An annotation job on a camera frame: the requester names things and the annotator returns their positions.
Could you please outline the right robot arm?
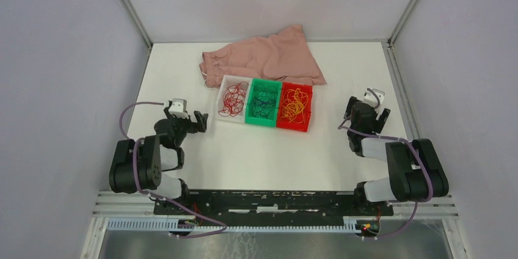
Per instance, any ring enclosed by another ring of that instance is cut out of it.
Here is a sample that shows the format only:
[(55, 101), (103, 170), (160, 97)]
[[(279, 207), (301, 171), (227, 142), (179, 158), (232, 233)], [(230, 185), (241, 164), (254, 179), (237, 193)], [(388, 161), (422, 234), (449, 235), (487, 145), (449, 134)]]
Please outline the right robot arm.
[(427, 201), (448, 193), (430, 140), (381, 133), (389, 110), (351, 98), (344, 116), (321, 107), (308, 128), (215, 122), (195, 144), (189, 182), (200, 189), (317, 190), (362, 193), (353, 208), (368, 215), (384, 201)]

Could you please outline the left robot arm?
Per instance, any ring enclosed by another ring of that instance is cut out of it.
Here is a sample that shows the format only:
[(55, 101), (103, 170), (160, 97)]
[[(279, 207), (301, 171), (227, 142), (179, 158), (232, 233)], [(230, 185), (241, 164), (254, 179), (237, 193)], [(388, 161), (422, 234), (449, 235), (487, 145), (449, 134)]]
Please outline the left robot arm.
[(109, 185), (115, 193), (137, 192), (137, 184), (146, 193), (169, 198), (169, 206), (178, 214), (187, 213), (192, 206), (188, 186), (181, 178), (173, 178), (166, 172), (180, 170), (184, 165), (182, 142), (188, 134), (204, 133), (208, 114), (194, 111), (179, 118), (166, 109), (166, 118), (154, 125), (155, 134), (142, 141), (124, 139), (117, 142), (109, 171)]

